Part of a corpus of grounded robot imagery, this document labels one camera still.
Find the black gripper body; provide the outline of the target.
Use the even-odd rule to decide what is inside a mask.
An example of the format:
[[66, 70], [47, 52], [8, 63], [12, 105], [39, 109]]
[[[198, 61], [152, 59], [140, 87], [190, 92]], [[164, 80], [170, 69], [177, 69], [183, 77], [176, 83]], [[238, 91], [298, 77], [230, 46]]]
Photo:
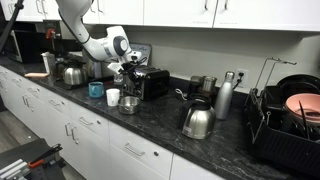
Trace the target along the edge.
[[132, 61], [123, 63], [118, 72], [120, 74], [124, 74], [126, 72], [133, 71], [137, 66], [142, 65], [146, 60], [146, 57], [143, 57], [142, 59], [138, 59], [137, 57], [135, 57]]

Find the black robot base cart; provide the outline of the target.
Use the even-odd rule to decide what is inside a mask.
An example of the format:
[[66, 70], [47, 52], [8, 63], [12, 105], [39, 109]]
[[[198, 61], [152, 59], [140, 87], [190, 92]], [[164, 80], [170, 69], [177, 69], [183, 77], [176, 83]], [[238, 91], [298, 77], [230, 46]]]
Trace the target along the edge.
[[0, 153], [0, 180], [66, 180], [60, 143], [49, 146], [44, 139]]

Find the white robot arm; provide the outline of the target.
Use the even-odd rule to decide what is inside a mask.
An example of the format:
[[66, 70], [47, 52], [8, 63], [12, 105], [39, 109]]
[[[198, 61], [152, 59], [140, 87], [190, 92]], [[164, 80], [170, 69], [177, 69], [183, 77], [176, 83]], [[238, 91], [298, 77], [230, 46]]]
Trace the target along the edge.
[[83, 21], [95, 0], [56, 0], [61, 20], [95, 63], [106, 63], [109, 71], [122, 74], [145, 62], [141, 51], [133, 50], [121, 25], [107, 26], [105, 33]]

